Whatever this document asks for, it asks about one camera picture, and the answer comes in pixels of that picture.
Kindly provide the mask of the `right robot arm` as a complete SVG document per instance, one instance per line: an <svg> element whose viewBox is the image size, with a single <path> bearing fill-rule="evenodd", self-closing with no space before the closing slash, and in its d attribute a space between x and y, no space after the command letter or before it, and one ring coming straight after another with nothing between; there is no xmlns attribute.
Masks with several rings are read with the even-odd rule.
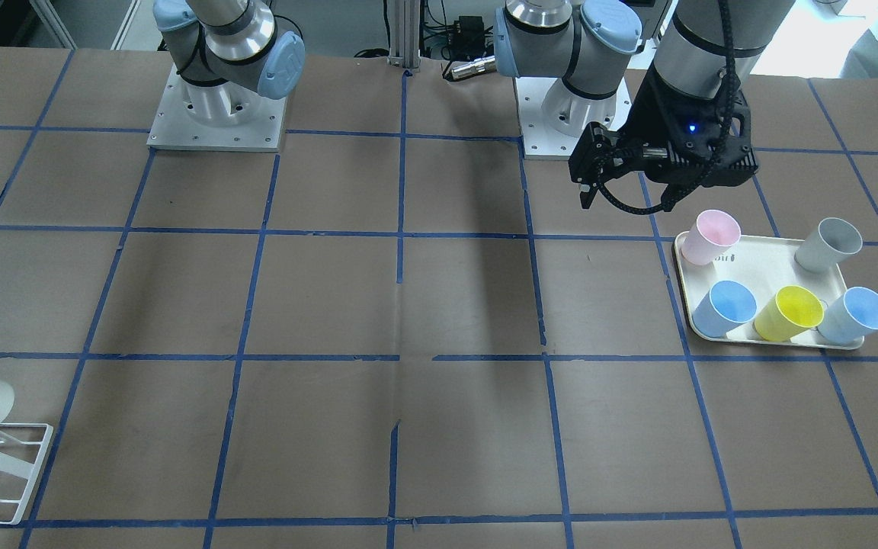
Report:
<svg viewBox="0 0 878 549"><path fill-rule="evenodd" d="M306 62L303 38L281 30L264 1L156 1L156 27L173 56L180 82L165 91L186 107L191 129L282 130L283 109L273 122L255 112L284 107Z"/></svg>

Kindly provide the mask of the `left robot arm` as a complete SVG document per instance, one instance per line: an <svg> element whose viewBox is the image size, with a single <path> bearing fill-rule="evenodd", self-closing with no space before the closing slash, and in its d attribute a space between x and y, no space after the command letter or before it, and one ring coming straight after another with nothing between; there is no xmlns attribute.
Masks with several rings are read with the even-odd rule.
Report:
<svg viewBox="0 0 878 549"><path fill-rule="evenodd" d="M698 188L736 187L759 163L742 84L793 7L791 1L679 1L623 125L554 108L576 144L570 180L588 209L671 211ZM508 1L492 25L498 72L553 78L574 108L616 97L644 41L634 3Z"/></svg>

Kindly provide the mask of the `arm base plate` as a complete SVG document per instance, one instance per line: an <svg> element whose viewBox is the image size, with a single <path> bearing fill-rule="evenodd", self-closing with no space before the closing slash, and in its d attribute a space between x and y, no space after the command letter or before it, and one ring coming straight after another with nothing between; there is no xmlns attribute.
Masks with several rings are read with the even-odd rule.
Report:
<svg viewBox="0 0 878 549"><path fill-rule="evenodd" d="M278 153L286 106L286 98L264 98L232 82L192 85L172 66L147 146L175 152Z"/></svg>
<svg viewBox="0 0 878 549"><path fill-rule="evenodd" d="M526 159L565 161L588 123L616 131L630 113L624 79L614 96L598 101L575 96L559 78L516 78L514 83Z"/></svg>

